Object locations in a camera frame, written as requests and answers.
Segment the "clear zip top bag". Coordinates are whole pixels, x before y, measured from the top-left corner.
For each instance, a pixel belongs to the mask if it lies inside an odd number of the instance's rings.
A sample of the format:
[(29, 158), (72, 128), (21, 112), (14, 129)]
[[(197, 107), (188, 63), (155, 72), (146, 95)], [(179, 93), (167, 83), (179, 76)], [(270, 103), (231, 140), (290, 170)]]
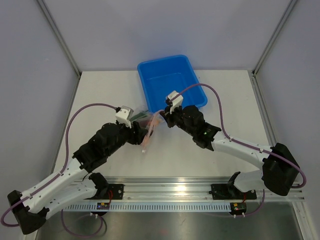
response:
[(147, 150), (147, 147), (151, 142), (152, 134), (155, 132), (156, 127), (164, 121), (160, 115), (160, 111), (163, 111), (163, 109), (160, 109), (155, 113), (151, 113), (147, 110), (139, 111), (138, 113), (134, 113), (130, 118), (131, 122), (137, 121), (141, 126), (147, 128), (147, 134), (141, 144), (142, 150)]

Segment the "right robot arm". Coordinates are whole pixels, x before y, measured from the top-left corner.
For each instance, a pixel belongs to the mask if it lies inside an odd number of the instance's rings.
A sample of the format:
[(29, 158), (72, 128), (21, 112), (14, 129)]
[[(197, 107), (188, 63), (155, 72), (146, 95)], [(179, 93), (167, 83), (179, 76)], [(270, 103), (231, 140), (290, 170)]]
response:
[(299, 173), (298, 164), (289, 149), (281, 143), (275, 146), (254, 146), (225, 136), (221, 128), (205, 121), (194, 106), (167, 106), (160, 112), (169, 128), (174, 126), (188, 133), (202, 149), (229, 154), (257, 167), (251, 172), (235, 172), (217, 194), (226, 199), (241, 199), (246, 193), (268, 189), (279, 196), (287, 196)]

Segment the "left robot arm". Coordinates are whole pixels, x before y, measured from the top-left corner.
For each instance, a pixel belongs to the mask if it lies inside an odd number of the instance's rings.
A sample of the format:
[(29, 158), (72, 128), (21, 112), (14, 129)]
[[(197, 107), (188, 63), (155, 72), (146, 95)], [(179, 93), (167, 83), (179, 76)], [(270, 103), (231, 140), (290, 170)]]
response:
[(106, 123), (73, 153), (61, 170), (28, 190), (9, 193), (11, 211), (22, 233), (37, 231), (50, 217), (75, 202), (103, 199), (108, 195), (109, 183), (94, 170), (124, 144), (140, 145), (147, 133), (147, 128), (137, 121), (132, 122), (131, 127), (118, 122)]

